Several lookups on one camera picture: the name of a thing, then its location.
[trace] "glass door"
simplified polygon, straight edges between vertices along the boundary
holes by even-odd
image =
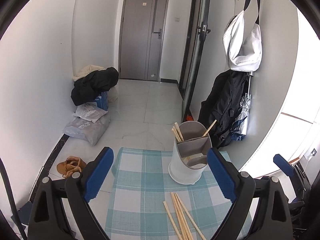
[[[189,112],[192,95],[196,85],[196,79],[198,76],[202,50],[207,33],[210,32],[208,27],[208,14],[209,14],[210,0],[201,0],[201,9],[198,21],[198,34],[196,38],[195,48],[192,57],[192,63],[190,68],[190,74],[187,81],[186,91],[184,93],[182,101],[182,122],[186,120]]]

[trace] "white tote bag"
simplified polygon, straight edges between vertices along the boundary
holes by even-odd
[[[244,11],[250,0],[245,0],[244,10],[229,21],[222,38],[227,64],[235,71],[256,71],[261,63],[262,44],[259,26],[259,15],[252,31],[243,42],[244,37]]]

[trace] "black cloth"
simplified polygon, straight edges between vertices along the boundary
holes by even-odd
[[[240,100],[248,90],[248,80],[246,72],[227,70],[216,77],[210,95],[201,102],[198,122],[208,129],[217,120],[209,131],[213,147],[230,143],[230,129],[239,115]]]
[[[76,106],[95,100],[100,93],[109,91],[119,80],[118,71],[113,68],[95,70],[75,82],[71,99]]]

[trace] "metal bolt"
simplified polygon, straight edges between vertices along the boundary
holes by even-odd
[[[249,177],[249,173],[247,173],[246,171],[241,171],[240,175],[241,175],[241,177],[244,177],[244,178]]]
[[[44,177],[44,178],[42,179],[42,183],[47,183],[47,182],[49,182],[49,177]]]
[[[271,179],[274,183],[277,183],[279,181],[279,179],[275,176],[272,176]]]
[[[75,173],[73,173],[73,174],[72,174],[72,177],[73,177],[74,179],[79,178],[79,177],[80,177],[80,172],[75,172]]]

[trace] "white marble floor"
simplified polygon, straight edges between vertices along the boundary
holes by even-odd
[[[172,125],[181,121],[182,98],[176,84],[119,80],[116,85],[119,98],[109,103],[111,115],[110,125],[99,142],[90,146],[88,142],[69,138],[56,161],[52,165],[49,176],[61,179],[56,166],[70,155],[82,158],[86,163],[94,160],[103,147],[113,149],[116,155],[121,147],[165,150],[173,148]],[[98,222],[105,227],[108,202],[111,195],[114,177],[107,175],[100,191],[89,205]],[[63,201],[70,226],[76,238],[82,239],[74,221],[68,200]]]

